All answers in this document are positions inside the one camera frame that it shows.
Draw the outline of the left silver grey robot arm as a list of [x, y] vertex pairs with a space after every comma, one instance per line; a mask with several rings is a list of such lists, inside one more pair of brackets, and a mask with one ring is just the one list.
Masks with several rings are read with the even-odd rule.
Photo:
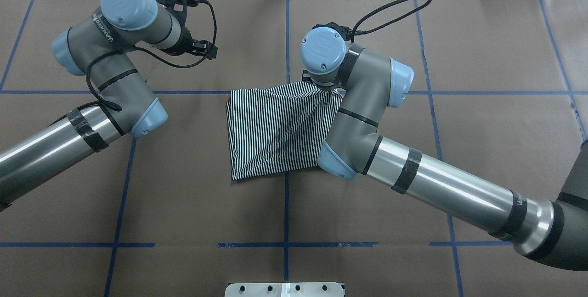
[[86, 20], [53, 40], [55, 60], [84, 77], [94, 100], [1, 154], [2, 211], [118, 138], [141, 138], [166, 123], [168, 113], [128, 54], [141, 51], [179, 68], [138, 47], [146, 43], [170, 56], [194, 55], [200, 63], [215, 59], [216, 40], [196, 40], [186, 27], [187, 9], [201, 4], [214, 9], [208, 0], [100, 0]]

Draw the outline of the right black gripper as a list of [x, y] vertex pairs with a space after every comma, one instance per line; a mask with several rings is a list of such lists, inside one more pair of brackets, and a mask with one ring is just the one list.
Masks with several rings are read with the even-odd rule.
[[338, 69], [334, 69], [333, 71], [325, 74], [317, 74], [309, 71], [308, 69], [303, 69], [302, 81], [312, 83], [323, 91], [332, 91], [340, 88]]

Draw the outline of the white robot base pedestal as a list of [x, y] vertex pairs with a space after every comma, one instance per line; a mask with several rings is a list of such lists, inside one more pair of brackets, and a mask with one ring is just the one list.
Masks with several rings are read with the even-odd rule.
[[225, 297], [345, 297], [338, 282], [264, 282], [227, 285]]

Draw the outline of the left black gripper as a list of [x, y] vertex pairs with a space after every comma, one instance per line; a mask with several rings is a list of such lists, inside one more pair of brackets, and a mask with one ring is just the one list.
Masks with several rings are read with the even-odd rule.
[[208, 40], [196, 40], [192, 37], [189, 29], [185, 26], [187, 18], [187, 7], [185, 6], [182, 11], [175, 11], [175, 18], [181, 27], [180, 37], [178, 40], [179, 54], [189, 53], [194, 56], [203, 57], [208, 60], [216, 59], [218, 56], [218, 48], [216, 46], [216, 38], [218, 35], [218, 23], [216, 20], [216, 14], [214, 7], [208, 5], [210, 9], [212, 21], [213, 21], [213, 37], [212, 41]]

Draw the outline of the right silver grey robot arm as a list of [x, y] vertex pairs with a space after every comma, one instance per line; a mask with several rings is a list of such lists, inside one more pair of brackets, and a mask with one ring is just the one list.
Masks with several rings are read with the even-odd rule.
[[412, 85], [409, 66], [366, 50], [325, 25], [303, 36], [303, 67], [321, 90], [346, 94], [318, 155], [328, 173], [358, 173], [455, 216], [517, 253], [554, 268], [588, 267], [587, 143], [557, 199], [533, 200], [378, 134], [388, 107], [400, 107]]

